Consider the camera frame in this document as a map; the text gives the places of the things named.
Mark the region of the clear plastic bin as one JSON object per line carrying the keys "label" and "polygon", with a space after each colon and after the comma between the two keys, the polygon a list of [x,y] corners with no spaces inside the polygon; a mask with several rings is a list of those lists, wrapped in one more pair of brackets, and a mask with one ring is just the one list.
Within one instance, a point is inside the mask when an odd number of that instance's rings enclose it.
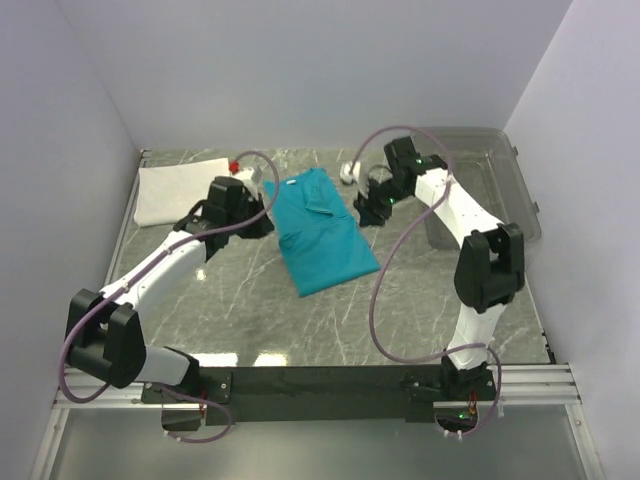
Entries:
{"label": "clear plastic bin", "polygon": [[433,127],[454,159],[455,178],[489,213],[517,223],[528,244],[541,237],[537,204],[517,162],[518,150],[497,128]]}

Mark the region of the teal t shirt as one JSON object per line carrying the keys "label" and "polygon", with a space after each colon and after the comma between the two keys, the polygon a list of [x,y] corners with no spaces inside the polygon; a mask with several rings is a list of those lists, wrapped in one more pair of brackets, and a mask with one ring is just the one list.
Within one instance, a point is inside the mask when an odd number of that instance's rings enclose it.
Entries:
{"label": "teal t shirt", "polygon": [[327,172],[265,181],[284,264],[299,296],[375,273],[380,265]]}

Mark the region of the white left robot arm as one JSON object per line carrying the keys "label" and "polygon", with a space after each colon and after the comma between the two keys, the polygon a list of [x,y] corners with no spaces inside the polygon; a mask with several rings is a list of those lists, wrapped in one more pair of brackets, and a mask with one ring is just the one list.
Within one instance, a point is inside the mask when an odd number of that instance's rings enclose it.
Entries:
{"label": "white left robot arm", "polygon": [[254,169],[218,176],[165,240],[121,279],[71,300],[62,363],[109,386],[164,384],[196,395],[200,366],[191,355],[146,343],[143,320],[182,278],[204,266],[232,236],[261,239],[274,229]]}

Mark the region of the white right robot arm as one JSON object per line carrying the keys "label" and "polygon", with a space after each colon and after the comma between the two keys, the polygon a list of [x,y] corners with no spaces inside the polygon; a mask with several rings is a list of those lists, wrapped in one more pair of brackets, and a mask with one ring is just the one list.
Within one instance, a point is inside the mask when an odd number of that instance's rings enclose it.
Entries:
{"label": "white right robot arm", "polygon": [[461,306],[453,337],[437,356],[438,383],[443,395],[463,396],[484,379],[498,320],[524,287],[524,235],[517,224],[490,214],[460,185],[447,150],[424,156],[411,138],[403,137],[389,142],[384,153],[387,180],[371,179],[359,159],[342,166],[340,179],[358,188],[353,205],[361,226],[384,225],[397,202],[413,197],[457,243],[454,289]]}

